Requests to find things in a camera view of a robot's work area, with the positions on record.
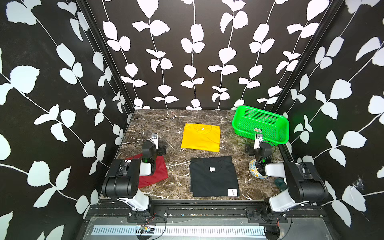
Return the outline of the red t-shirt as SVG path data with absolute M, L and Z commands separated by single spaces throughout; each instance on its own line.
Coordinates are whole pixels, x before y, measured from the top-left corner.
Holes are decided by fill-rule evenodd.
M 152 175 L 139 176 L 137 184 L 139 189 L 151 186 L 169 177 L 165 159 L 163 156 L 157 156 L 155 165 L 156 166 Z

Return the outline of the green plastic basket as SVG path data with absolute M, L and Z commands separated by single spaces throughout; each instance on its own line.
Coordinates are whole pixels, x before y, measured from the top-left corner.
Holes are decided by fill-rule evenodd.
M 240 106 L 237 108 L 232 127 L 239 136 L 254 140 L 256 134 L 275 145 L 289 141 L 290 123 L 287 118 L 261 109 Z

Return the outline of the black t-shirt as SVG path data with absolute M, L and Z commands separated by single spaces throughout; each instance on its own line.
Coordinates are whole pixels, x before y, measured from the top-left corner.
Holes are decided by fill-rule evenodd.
M 191 159 L 191 193 L 200 197 L 238 197 L 238 176 L 231 156 Z

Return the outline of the yellow t-shirt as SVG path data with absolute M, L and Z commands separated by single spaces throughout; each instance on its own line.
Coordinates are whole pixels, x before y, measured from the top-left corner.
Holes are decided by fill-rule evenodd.
M 183 131 L 181 148 L 218 153 L 220 142 L 221 128 L 219 126 L 187 123 Z

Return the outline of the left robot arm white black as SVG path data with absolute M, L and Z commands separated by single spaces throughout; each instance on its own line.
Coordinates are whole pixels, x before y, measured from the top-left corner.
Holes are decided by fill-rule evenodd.
M 141 154 L 113 160 L 103 182 L 103 196 L 122 202 L 133 211 L 151 213 L 151 199 L 141 192 L 141 188 L 168 178 L 166 152 L 166 146 L 159 147 L 152 141 L 145 141 Z

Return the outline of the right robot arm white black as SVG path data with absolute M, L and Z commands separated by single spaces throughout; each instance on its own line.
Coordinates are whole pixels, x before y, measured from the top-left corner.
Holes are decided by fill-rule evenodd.
M 256 141 L 247 144 L 245 152 L 255 159 L 249 162 L 250 173 L 258 179 L 268 177 L 280 178 L 286 184 L 286 189 L 268 199 L 272 212 L 286 212 L 296 206 L 315 204 L 328 197 L 325 182 L 320 177 L 311 162 L 272 163 L 272 146 L 268 141 Z

